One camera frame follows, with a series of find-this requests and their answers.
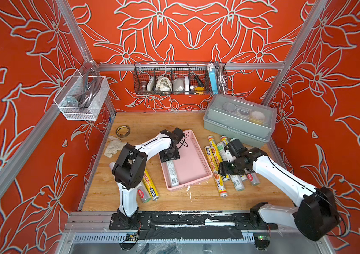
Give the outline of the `pink plastic basket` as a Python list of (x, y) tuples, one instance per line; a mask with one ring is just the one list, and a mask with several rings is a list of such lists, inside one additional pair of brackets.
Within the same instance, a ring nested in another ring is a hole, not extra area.
[(180, 158), (173, 161), (179, 184), (173, 185), (167, 163), (161, 163), (166, 187), (169, 191), (176, 191), (183, 187), (204, 182), (213, 176), (204, 153), (192, 130), (185, 130), (185, 145), (178, 145)]

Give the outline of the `yellow wrap roll long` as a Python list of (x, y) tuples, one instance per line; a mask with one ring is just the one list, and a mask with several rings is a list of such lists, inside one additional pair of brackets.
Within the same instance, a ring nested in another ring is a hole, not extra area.
[(205, 155), (206, 155), (207, 162), (208, 162), (208, 164), (210, 166), (210, 169), (213, 172), (213, 177), (214, 177), (214, 180), (215, 180), (215, 185), (216, 185), (216, 188), (218, 190), (219, 196), (221, 198), (225, 198), (225, 197), (228, 196), (228, 194), (227, 194), (226, 188), (224, 186), (222, 177), (220, 176), (220, 174), (218, 172), (218, 166), (216, 164), (215, 157), (214, 157), (214, 155), (212, 153), (211, 147), (210, 146), (204, 147), (204, 152), (205, 152)]

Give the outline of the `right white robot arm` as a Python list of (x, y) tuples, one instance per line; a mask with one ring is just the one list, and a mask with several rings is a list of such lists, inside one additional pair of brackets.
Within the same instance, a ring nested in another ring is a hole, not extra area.
[(258, 203), (250, 210), (252, 226), (285, 225), (317, 241), (342, 222), (335, 196), (328, 188), (317, 188), (303, 181), (274, 162), (263, 150), (244, 147), (238, 139), (225, 145), (224, 152), (226, 158), (220, 163), (220, 175), (257, 173), (284, 192), (294, 204), (294, 207), (285, 207)]

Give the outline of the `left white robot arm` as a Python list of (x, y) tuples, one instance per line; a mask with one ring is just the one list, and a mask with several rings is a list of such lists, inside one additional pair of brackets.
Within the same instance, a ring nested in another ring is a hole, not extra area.
[(137, 188), (144, 177), (149, 159), (159, 155), (162, 163), (180, 158), (177, 145), (185, 140), (183, 130), (163, 130), (154, 138), (139, 144), (126, 144), (112, 167), (119, 188), (119, 216), (128, 223), (135, 221), (139, 212)]

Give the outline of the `white wrap roll red label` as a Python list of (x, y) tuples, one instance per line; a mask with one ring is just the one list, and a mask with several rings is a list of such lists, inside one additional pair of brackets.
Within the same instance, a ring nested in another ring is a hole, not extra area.
[(137, 186), (137, 193), (143, 203), (151, 201), (151, 196), (143, 181), (141, 181), (140, 184)]

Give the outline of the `white green 300 wrap roll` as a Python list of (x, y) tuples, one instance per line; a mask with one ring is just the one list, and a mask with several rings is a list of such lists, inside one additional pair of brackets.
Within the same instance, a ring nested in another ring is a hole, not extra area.
[(113, 173), (113, 169), (114, 169), (115, 163), (116, 163), (116, 162), (111, 162), (111, 163), (109, 164), (109, 168), (110, 168), (110, 170), (111, 170), (112, 173)]

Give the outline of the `grey plastic toolbox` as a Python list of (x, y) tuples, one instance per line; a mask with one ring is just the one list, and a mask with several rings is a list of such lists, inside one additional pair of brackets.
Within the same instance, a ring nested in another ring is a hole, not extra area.
[(277, 111), (230, 95), (215, 95), (203, 117), (204, 128), (261, 148), (275, 130)]

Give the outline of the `tape roll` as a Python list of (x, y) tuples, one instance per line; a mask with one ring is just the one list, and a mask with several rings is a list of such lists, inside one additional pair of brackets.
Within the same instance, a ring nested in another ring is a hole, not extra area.
[(125, 138), (130, 134), (131, 130), (130, 127), (126, 125), (122, 125), (117, 127), (115, 134), (118, 138)]

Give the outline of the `crumpled white cloth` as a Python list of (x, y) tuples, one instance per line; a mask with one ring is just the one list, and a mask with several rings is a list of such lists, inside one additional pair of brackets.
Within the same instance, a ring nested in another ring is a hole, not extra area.
[(109, 144), (107, 145), (104, 155), (108, 158), (112, 158), (119, 150), (127, 144), (126, 142), (122, 142), (119, 138), (110, 135), (108, 137)]

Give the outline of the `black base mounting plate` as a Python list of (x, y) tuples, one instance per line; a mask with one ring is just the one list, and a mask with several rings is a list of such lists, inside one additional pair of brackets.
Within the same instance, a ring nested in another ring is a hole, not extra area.
[(238, 230), (277, 230), (277, 224), (267, 224), (250, 212), (232, 211), (143, 211), (127, 224), (118, 213), (111, 216), (109, 230), (150, 230), (154, 227), (185, 228), (198, 226), (227, 226)]

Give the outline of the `black screwdriver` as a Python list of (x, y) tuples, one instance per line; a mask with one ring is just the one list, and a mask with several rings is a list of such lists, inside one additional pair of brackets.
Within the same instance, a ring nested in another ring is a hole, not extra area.
[(195, 72), (193, 71), (193, 69), (191, 68), (189, 63), (187, 63), (187, 65), (188, 65), (188, 68), (191, 71), (191, 73), (194, 75), (194, 79), (196, 80), (198, 87), (204, 87), (202, 80), (199, 78), (198, 75), (195, 74)]

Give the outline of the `clear plastic wall bin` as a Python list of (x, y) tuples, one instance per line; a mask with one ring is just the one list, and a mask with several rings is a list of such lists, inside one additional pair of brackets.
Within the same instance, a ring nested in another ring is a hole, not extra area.
[(59, 91), (54, 103), (67, 120), (97, 120), (109, 92), (107, 78), (78, 75), (72, 78), (72, 82)]

